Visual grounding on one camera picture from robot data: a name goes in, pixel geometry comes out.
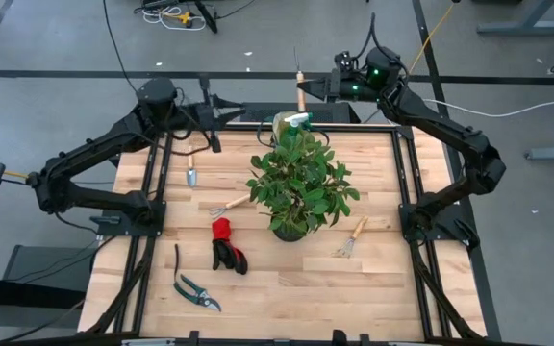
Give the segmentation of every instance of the white cable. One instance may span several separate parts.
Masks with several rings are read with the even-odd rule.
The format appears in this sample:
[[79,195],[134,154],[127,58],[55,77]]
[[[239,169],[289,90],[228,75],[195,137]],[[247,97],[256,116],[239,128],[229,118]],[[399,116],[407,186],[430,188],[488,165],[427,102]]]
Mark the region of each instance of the white cable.
[[194,19],[202,20],[202,23],[203,23],[202,27],[200,27],[200,28],[171,27],[171,26],[168,26],[165,23],[164,13],[172,14],[172,15],[179,15],[179,14],[183,13],[183,10],[181,10],[181,8],[176,7],[176,6],[170,6],[166,9],[164,9],[163,11],[142,10],[142,19],[144,19],[144,21],[149,23],[149,24],[158,24],[158,23],[160,23],[168,30],[200,31],[200,30],[206,28],[206,26],[207,26],[207,22],[204,20],[203,17],[193,17],[193,18],[190,18],[189,20],[194,20]]
[[469,112],[469,113],[472,113],[472,114],[484,115],[484,116],[488,116],[488,117],[497,117],[497,118],[517,115],[517,114],[520,114],[520,113],[523,113],[523,112],[526,112],[526,111],[531,111],[531,110],[535,110],[535,109],[538,109],[538,108],[541,108],[541,107],[554,105],[554,101],[552,101],[552,102],[546,102],[546,103],[543,103],[543,104],[539,104],[539,105],[536,105],[536,106],[533,106],[533,107],[530,107],[530,108],[526,108],[526,109],[520,110],[520,111],[513,111],[513,112],[509,112],[509,113],[505,113],[505,114],[487,114],[487,113],[484,113],[484,112],[481,112],[481,111],[468,110],[468,109],[465,109],[463,107],[451,105],[449,103],[445,103],[445,102],[438,101],[438,100],[424,99],[423,101],[444,105],[444,106],[450,107],[450,108],[455,109],[455,110],[466,111],[466,112]]

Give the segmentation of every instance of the black plant pot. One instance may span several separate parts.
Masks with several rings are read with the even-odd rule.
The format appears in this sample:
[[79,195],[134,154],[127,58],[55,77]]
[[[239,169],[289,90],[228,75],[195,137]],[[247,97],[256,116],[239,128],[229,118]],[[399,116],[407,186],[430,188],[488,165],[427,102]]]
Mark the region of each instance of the black plant pot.
[[280,238],[284,241],[287,241],[287,242],[298,241],[298,240],[304,238],[305,235],[307,235],[307,234],[301,234],[299,231],[293,230],[293,229],[291,229],[290,227],[287,227],[284,224],[279,226],[278,229],[273,230],[273,232],[275,233],[275,235],[278,238]]

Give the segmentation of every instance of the gardening glove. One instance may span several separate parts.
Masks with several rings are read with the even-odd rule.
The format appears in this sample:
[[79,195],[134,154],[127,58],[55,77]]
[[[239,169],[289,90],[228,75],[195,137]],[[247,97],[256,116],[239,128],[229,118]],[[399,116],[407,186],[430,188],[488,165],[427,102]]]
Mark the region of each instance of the gardening glove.
[[228,269],[241,275],[247,273],[247,259],[243,252],[230,243],[230,220],[220,217],[213,223],[213,270],[223,262]]

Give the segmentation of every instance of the yellow cable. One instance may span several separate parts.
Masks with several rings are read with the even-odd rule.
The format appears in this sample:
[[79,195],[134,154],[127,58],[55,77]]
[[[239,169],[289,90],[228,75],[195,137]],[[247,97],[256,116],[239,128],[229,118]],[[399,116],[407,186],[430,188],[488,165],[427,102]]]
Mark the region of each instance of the yellow cable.
[[24,179],[29,178],[29,176],[27,174],[16,173],[16,172],[11,172],[11,171],[4,171],[4,174],[9,175],[9,176],[13,176],[13,177],[17,177],[17,178],[24,178]]
[[429,42],[431,41],[431,37],[433,37],[433,35],[435,34],[435,32],[438,30],[438,28],[441,26],[441,24],[443,23],[443,21],[448,17],[448,15],[450,14],[450,12],[452,11],[452,8],[454,7],[454,3],[452,3],[452,5],[450,5],[450,7],[448,8],[448,10],[446,11],[446,13],[443,15],[443,17],[440,19],[440,22],[438,23],[438,25],[435,26],[435,28],[431,31],[431,33],[429,34],[429,37],[424,41],[424,44],[422,44],[422,48],[420,48],[420,51],[418,52],[418,55],[417,57],[415,57],[415,60],[414,62],[412,63],[412,66],[410,66],[410,74],[412,74],[412,72],[414,72],[414,67],[416,67],[416,63],[420,60],[420,57],[422,57],[422,52],[424,52],[424,48],[427,47],[427,45],[429,44]]

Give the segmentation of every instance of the wooden table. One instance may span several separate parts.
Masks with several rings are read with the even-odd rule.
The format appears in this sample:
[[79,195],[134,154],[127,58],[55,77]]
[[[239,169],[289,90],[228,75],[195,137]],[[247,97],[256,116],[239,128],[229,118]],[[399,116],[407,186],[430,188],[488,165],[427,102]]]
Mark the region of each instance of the wooden table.
[[[351,339],[359,334],[369,334],[371,340],[423,339],[410,252],[397,214],[401,199],[390,135],[331,133],[330,138],[335,159],[353,171],[349,182],[361,192],[361,200],[348,200],[350,217],[295,243],[283,242],[267,229],[268,216],[259,214],[264,207],[246,202],[228,211],[232,242],[249,260],[245,276],[223,265],[212,270],[213,220],[208,209],[246,194],[251,156],[269,149],[257,142],[255,133],[222,132],[221,154],[205,151],[194,156],[195,189],[186,183],[187,159],[171,158],[164,233],[155,248],[142,336],[188,337],[189,331],[197,330],[202,338],[328,340],[333,329],[342,329]],[[185,151],[188,143],[175,142],[175,148]],[[415,148],[425,190],[448,185],[441,143],[415,131]],[[402,151],[415,201],[404,144]],[[121,157],[114,191],[140,189],[147,153],[148,149]],[[154,186],[158,171],[154,170]],[[364,215],[370,218],[352,258],[331,257]],[[97,255],[79,331],[97,320],[120,289],[129,242],[129,237],[119,237]],[[207,288],[222,306],[221,313],[195,306],[175,292],[175,243],[181,250],[180,272]],[[472,329],[486,334],[466,248],[456,241],[436,242],[436,248],[448,298]],[[131,327],[136,292],[131,297],[124,330]],[[429,301],[434,334],[439,335],[437,309],[433,299]]]

